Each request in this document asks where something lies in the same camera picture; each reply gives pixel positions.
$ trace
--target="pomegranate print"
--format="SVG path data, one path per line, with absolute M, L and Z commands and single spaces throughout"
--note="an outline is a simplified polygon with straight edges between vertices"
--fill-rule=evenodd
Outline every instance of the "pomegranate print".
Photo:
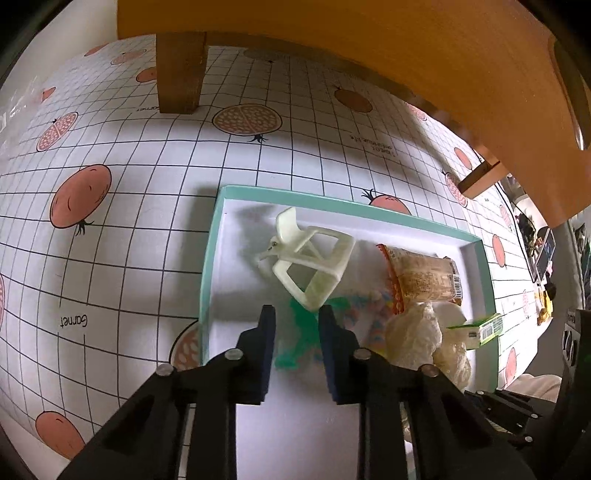
M 56 118 L 37 142 L 37 151 L 43 152 L 63 137 L 78 118 L 78 112 L 67 113 L 64 116 Z
M 468 199 L 462 195 L 460 190 L 457 188 L 457 184 L 460 183 L 460 179 L 457 178 L 455 173 L 446 173 L 445 174 L 445 181 L 447 183 L 447 188 L 456 199 L 456 201 L 462 205 L 464 208 L 468 206 Z
M 125 53 L 122 53 L 118 57 L 115 57 L 113 60 L 111 60 L 111 65 L 121 65 L 122 63 L 125 63 L 126 61 L 138 59 L 144 53 L 146 53 L 145 48 L 142 48 L 141 50 L 126 51 Z
M 212 123 L 222 132 L 241 137 L 254 138 L 251 142 L 265 141 L 264 134 L 269 134 L 281 128 L 281 116 L 265 105 L 245 103 L 232 105 L 219 111 L 212 119 Z
M 197 322 L 189 325 L 175 341 L 170 352 L 170 364 L 177 370 L 188 370 L 201 365 Z
M 506 226 L 511 228 L 512 225 L 512 221 L 511 221 L 511 217 L 509 215 L 509 212 L 507 212 L 507 209 L 505 208 L 505 205 L 501 205 L 499 207 L 499 211 L 501 213 L 501 218 L 503 219 L 503 221 L 505 222 Z
M 422 110 L 419 110 L 417 107 L 415 107 L 414 105 L 411 105 L 410 103 L 407 103 L 408 105 L 408 109 L 413 113 L 413 115 L 415 117 L 417 117 L 419 120 L 426 122 L 427 121 L 427 114 L 425 112 L 423 112 Z

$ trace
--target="barcode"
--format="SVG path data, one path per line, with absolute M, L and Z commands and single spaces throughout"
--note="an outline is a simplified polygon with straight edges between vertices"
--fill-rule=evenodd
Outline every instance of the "barcode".
M 488 337 L 494 335 L 495 333 L 495 325 L 491 323 L 490 325 L 485 326 L 482 329 L 482 333 L 480 334 L 480 341 L 484 342 Z
M 503 330 L 503 317 L 498 317 L 494 322 L 493 325 L 495 327 L 495 333 L 500 334 Z
M 454 299 L 462 299 L 462 282 L 460 282 L 460 275 L 453 275 L 453 288 L 456 294 L 453 296 Z

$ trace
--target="table leg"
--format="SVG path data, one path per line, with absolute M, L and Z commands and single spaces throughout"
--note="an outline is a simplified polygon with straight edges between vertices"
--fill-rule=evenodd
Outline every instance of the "table leg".
M 158 33 L 156 70 L 160 113 L 193 113 L 207 62 L 205 32 Z
M 498 162 L 494 165 L 484 161 L 463 179 L 457 188 L 469 199 L 478 197 L 482 192 L 492 187 L 496 182 L 505 178 L 509 171 Z

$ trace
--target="black mechanical part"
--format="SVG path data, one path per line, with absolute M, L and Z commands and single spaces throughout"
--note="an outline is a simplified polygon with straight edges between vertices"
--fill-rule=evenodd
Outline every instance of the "black mechanical part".
M 205 366 L 160 365 L 72 459 L 59 480 L 176 480 L 190 404 L 195 404 L 187 480 L 236 480 L 236 404 L 260 404 L 269 387 L 275 309 L 235 349 Z
M 408 413 L 418 479 L 535 478 L 521 455 L 437 367 L 395 367 L 360 349 L 355 335 L 337 325 L 329 306 L 320 309 L 319 334 L 333 399 L 361 406 L 358 480 L 408 478 L 401 403 Z

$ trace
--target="screw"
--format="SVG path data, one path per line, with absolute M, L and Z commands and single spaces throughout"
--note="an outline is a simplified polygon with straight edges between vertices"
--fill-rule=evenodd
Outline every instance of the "screw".
M 421 367 L 421 372 L 423 375 L 426 375 L 431 378 L 435 378 L 439 375 L 439 369 L 432 364 L 425 364 Z
M 369 360 L 371 357 L 371 352 L 366 348 L 358 348 L 356 351 L 353 352 L 353 358 L 357 360 Z
M 228 360 L 240 360 L 244 353 L 239 348 L 230 348 L 226 353 L 223 354 Z
M 174 367 L 171 364 L 160 364 L 156 367 L 156 375 L 159 377 L 169 377 L 174 372 Z

